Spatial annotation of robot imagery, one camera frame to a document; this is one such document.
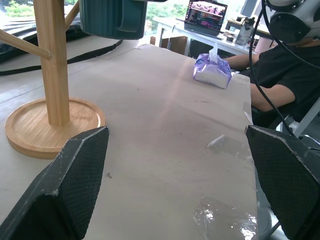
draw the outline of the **teal container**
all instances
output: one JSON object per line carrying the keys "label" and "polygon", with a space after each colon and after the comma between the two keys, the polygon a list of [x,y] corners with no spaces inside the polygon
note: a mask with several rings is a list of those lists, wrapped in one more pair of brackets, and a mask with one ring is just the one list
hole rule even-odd
{"label": "teal container", "polygon": [[81,28],[87,34],[136,40],[144,36],[147,2],[80,0]]}

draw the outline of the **clear plastic bag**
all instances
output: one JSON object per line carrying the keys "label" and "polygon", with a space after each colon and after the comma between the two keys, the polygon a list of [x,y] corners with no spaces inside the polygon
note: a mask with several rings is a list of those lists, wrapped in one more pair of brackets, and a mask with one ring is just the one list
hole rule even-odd
{"label": "clear plastic bag", "polygon": [[255,216],[203,196],[193,222],[205,240],[251,240],[257,232]]}
{"label": "clear plastic bag", "polygon": [[240,159],[251,159],[251,151],[247,142],[240,142],[224,134],[210,142],[207,146],[215,153],[225,152]]}

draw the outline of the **laptop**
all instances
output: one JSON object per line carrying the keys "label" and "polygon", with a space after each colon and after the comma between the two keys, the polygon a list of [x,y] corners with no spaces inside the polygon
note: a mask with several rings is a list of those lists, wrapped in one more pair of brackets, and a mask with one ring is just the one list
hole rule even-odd
{"label": "laptop", "polygon": [[213,38],[220,32],[228,5],[214,0],[190,0],[184,19],[184,29]]}

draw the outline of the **tissue box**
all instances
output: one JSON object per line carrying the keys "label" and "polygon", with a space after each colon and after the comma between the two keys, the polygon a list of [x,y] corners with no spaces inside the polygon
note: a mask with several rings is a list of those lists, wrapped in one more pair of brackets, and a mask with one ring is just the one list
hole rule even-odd
{"label": "tissue box", "polygon": [[210,54],[200,54],[194,64],[193,79],[196,81],[226,89],[231,78],[228,62],[218,55],[211,60]]}

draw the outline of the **table surface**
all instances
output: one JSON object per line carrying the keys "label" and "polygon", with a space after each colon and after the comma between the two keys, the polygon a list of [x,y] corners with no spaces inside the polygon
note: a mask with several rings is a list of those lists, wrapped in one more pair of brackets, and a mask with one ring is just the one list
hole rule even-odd
{"label": "table surface", "polygon": [[212,43],[217,43],[217,44],[222,45],[222,46],[229,48],[229,49],[234,49],[241,54],[249,54],[249,48],[247,48],[246,46],[241,46],[241,45],[235,44],[233,42],[226,41],[227,37],[222,34],[220,34],[218,36],[219,38],[222,38],[222,39],[218,39],[218,38],[202,35],[200,33],[196,33],[193,31],[189,31],[189,30],[185,29],[183,21],[176,20],[174,17],[154,17],[153,20],[158,23],[161,23],[163,26],[167,27],[168,30],[172,29],[172,27],[175,26],[174,27],[175,30],[182,32],[182,33],[185,33],[186,36],[190,35],[191,38],[196,37],[195,39],[200,42],[203,42],[203,40],[205,40],[206,44],[208,44],[208,41],[209,41]]}
{"label": "table surface", "polygon": [[[194,63],[143,45],[68,66],[70,96],[96,103],[110,129],[86,240],[201,240],[193,210],[202,195],[257,215],[251,153],[240,152],[249,79],[235,75],[219,89],[193,80]],[[0,222],[50,163],[13,150],[4,132],[14,109],[44,96],[41,82],[40,71],[0,77]],[[206,147],[221,135],[225,145]],[[233,239],[230,226],[222,228],[217,239]]]}

